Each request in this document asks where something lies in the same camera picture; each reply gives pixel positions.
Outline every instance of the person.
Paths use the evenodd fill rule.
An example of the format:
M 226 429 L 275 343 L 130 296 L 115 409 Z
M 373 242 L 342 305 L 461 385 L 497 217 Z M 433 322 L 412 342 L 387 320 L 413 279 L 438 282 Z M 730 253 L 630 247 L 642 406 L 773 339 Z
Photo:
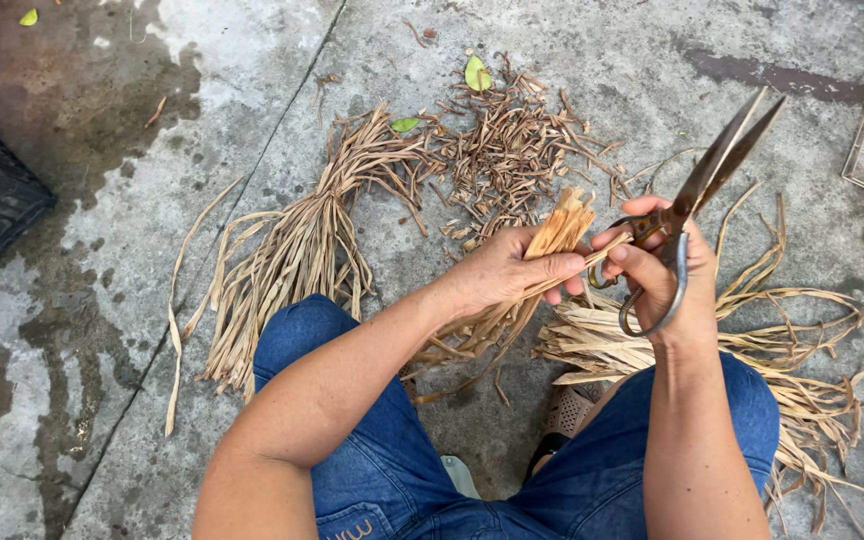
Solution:
M 644 196 L 623 210 L 669 204 Z M 589 247 L 523 261 L 535 230 L 499 230 L 361 325 L 321 295 L 275 313 L 254 355 L 257 394 L 205 471 L 193 538 L 768 538 L 760 491 L 779 410 L 757 372 L 718 353 L 715 255 L 691 222 L 688 287 L 671 323 L 649 337 L 654 367 L 582 411 L 570 440 L 540 445 L 513 497 L 455 490 L 397 372 L 457 317 L 550 279 L 582 291 L 576 274 Z M 594 236 L 591 248 L 617 233 Z M 656 257 L 664 239 L 615 247 L 602 268 L 605 278 L 624 272 L 630 288 L 645 288 L 635 304 L 645 328 L 676 288 Z M 545 299 L 558 303 L 561 293 Z

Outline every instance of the denim shorts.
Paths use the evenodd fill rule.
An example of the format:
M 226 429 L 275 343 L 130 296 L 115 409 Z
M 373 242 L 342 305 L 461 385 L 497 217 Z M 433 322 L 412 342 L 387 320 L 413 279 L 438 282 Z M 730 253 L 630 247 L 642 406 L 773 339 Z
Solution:
M 357 325 L 318 294 L 279 310 L 255 351 L 256 391 Z M 762 490 L 779 444 L 779 408 L 755 370 L 729 354 L 721 361 L 735 436 Z M 318 537 L 644 539 L 642 466 L 654 377 L 653 368 L 629 377 L 516 495 L 491 501 L 455 490 L 393 379 L 348 438 L 312 468 Z

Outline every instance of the jeans pocket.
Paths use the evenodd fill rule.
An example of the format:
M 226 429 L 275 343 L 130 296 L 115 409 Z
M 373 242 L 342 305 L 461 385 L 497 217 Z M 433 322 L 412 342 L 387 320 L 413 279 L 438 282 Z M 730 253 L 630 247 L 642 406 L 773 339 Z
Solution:
M 388 540 L 393 535 L 382 508 L 371 502 L 316 518 L 315 525 L 319 540 Z

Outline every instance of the rusty scissors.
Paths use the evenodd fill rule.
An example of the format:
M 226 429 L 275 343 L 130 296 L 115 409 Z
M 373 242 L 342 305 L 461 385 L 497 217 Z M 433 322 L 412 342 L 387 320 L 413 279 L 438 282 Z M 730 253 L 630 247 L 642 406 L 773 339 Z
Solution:
M 687 255 L 689 247 L 689 233 L 685 232 L 686 222 L 702 209 L 702 206 L 722 188 L 726 180 L 749 155 L 756 143 L 772 128 L 786 104 L 786 97 L 782 96 L 768 112 L 762 116 L 749 131 L 739 138 L 742 130 L 749 123 L 756 108 L 765 96 L 766 88 L 756 92 L 749 101 L 742 105 L 735 117 L 726 124 L 715 142 L 705 151 L 702 159 L 692 170 L 685 184 L 678 191 L 678 195 L 667 208 L 653 210 L 647 214 L 630 215 L 617 220 L 608 226 L 620 227 L 629 225 L 631 227 L 631 245 L 642 248 L 645 240 L 657 233 L 666 230 L 665 245 L 659 252 L 658 259 L 662 264 L 672 270 L 676 277 L 676 291 L 668 310 L 651 328 L 634 331 L 629 325 L 629 312 L 633 305 L 642 297 L 645 289 L 641 286 L 625 297 L 618 313 L 619 326 L 622 331 L 633 338 L 649 336 L 668 324 L 675 316 L 686 296 L 686 286 L 689 282 L 689 268 L 687 266 Z M 618 283 L 618 277 L 606 281 L 600 281 L 595 276 L 595 268 L 588 271 L 588 280 L 595 289 L 606 289 Z

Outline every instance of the dried grass bundle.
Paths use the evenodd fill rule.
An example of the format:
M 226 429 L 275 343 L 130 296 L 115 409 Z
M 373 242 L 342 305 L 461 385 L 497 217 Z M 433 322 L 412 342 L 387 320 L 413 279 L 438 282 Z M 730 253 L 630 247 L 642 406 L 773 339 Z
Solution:
M 756 184 L 747 191 L 726 215 L 716 255 L 721 256 L 729 219 L 758 187 Z M 835 343 L 861 326 L 864 309 L 858 307 L 853 298 L 837 292 L 809 287 L 766 288 L 766 280 L 786 251 L 786 216 L 781 195 L 778 196 L 776 225 L 772 226 L 764 218 L 762 221 L 773 234 L 774 243 L 719 295 L 716 316 L 722 320 L 742 306 L 764 299 L 774 305 L 783 324 L 742 333 L 720 332 L 719 350 L 732 353 L 762 374 L 778 401 L 779 443 L 773 481 L 766 488 L 767 509 L 787 493 L 809 485 L 813 494 L 821 498 L 812 525 L 813 533 L 817 534 L 825 520 L 828 490 L 839 501 L 842 498 L 835 485 L 848 485 L 864 493 L 863 487 L 844 479 L 846 453 L 849 448 L 855 448 L 860 439 L 862 401 L 856 396 L 855 386 L 864 377 L 864 371 L 851 378 L 843 375 L 839 383 L 803 378 L 790 372 L 820 349 L 835 358 Z M 781 299 L 794 296 L 833 302 L 843 307 L 845 314 L 816 325 L 794 325 L 779 303 Z M 558 321 L 542 327 L 538 335 L 542 343 L 534 350 L 534 355 L 570 363 L 583 370 L 563 374 L 555 381 L 556 385 L 615 382 L 655 364 L 652 344 L 648 339 L 626 335 L 618 325 L 618 311 L 618 302 L 595 294 L 588 287 L 584 297 L 573 297 L 556 308 Z M 633 316 L 629 321 L 634 329 L 639 329 Z M 830 454 L 838 458 L 842 474 L 830 471 Z M 786 476 L 795 478 L 786 482 Z M 857 522 L 855 525 L 861 533 L 861 526 Z
M 228 387 L 243 390 L 246 400 L 255 392 L 252 359 L 259 334 L 280 308 L 319 293 L 340 304 L 343 299 L 344 308 L 356 319 L 361 317 L 362 297 L 373 293 L 372 271 L 358 250 L 350 219 L 361 186 L 375 183 L 397 196 L 427 236 L 418 215 L 422 208 L 418 186 L 445 166 L 429 156 L 425 134 L 403 139 L 389 127 L 390 117 L 383 103 L 365 114 L 337 120 L 333 128 L 340 128 L 339 141 L 331 144 L 330 128 L 328 164 L 314 192 L 282 211 L 251 213 L 228 224 L 208 292 L 181 332 L 170 297 L 169 327 L 176 360 L 166 435 L 175 424 L 182 343 L 195 331 L 207 304 L 217 312 L 215 333 L 205 369 L 197 380 L 217 381 L 216 394 Z M 356 120 L 362 121 L 353 127 Z M 201 220 L 199 216 L 189 237 Z M 267 231 L 260 245 L 236 261 L 236 250 L 263 230 Z M 185 249 L 183 244 L 175 273 Z
M 582 235 L 593 224 L 595 212 L 593 211 L 594 197 L 585 200 L 580 199 L 582 189 L 569 188 L 562 190 L 561 198 L 552 210 L 548 219 L 542 223 L 538 232 L 529 244 L 523 256 L 524 261 L 532 261 L 542 256 L 570 252 L 582 239 Z M 603 258 L 616 245 L 630 241 L 630 234 L 621 234 L 605 249 L 595 251 L 585 258 L 585 267 L 588 268 Z M 493 345 L 498 345 L 492 359 L 487 363 L 485 370 L 480 374 L 469 378 L 462 384 L 450 390 L 444 390 L 419 396 L 415 398 L 416 403 L 429 403 L 442 399 L 443 396 L 461 392 L 478 383 L 486 374 L 498 365 L 505 356 L 509 347 L 516 340 L 526 323 L 532 317 L 543 293 L 550 288 L 560 284 L 563 280 L 550 280 L 537 283 L 526 289 L 520 298 L 498 303 L 475 315 L 455 321 L 442 329 L 436 335 L 429 338 L 425 345 L 413 356 L 414 367 L 427 369 L 430 366 L 442 364 L 446 361 L 469 362 L 485 354 Z M 498 387 L 498 376 L 495 378 L 495 386 L 499 396 L 509 405 L 509 400 L 501 388 Z

